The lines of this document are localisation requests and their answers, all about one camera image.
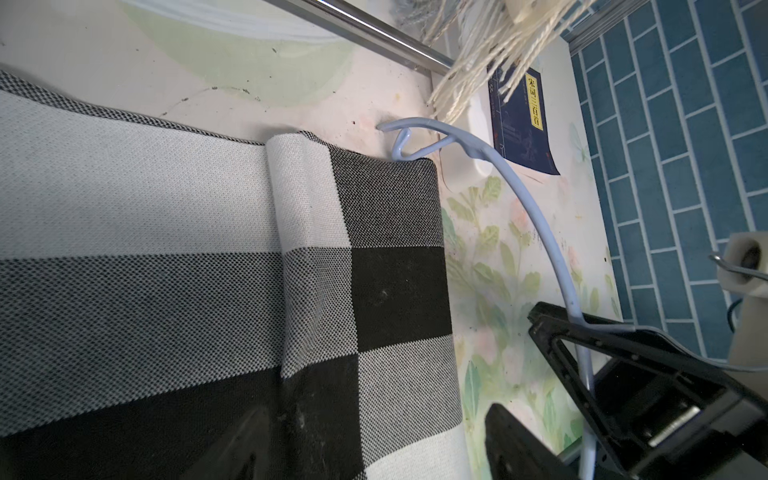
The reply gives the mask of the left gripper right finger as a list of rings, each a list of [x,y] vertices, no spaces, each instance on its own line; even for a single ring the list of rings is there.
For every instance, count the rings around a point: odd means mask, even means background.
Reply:
[[[485,416],[485,447],[494,480],[565,480],[576,473],[558,459],[503,405]]]

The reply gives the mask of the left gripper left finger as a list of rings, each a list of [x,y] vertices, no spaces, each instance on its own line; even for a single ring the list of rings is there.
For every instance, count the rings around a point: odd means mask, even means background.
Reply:
[[[241,415],[180,479],[272,479],[282,454],[279,421],[265,406]]]

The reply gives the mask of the black grey checkered mat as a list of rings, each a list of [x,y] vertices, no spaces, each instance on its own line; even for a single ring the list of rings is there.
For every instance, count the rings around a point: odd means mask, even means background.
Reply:
[[[434,164],[263,144],[1,76],[1,475],[467,479]]]

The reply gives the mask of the plaid cream blue scarf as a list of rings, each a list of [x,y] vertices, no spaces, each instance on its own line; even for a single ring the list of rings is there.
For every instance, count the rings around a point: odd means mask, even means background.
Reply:
[[[576,0],[396,1],[394,20],[428,46],[450,27],[459,27],[458,52],[429,100],[436,118],[453,124],[496,72],[508,101],[536,57],[592,5]]]

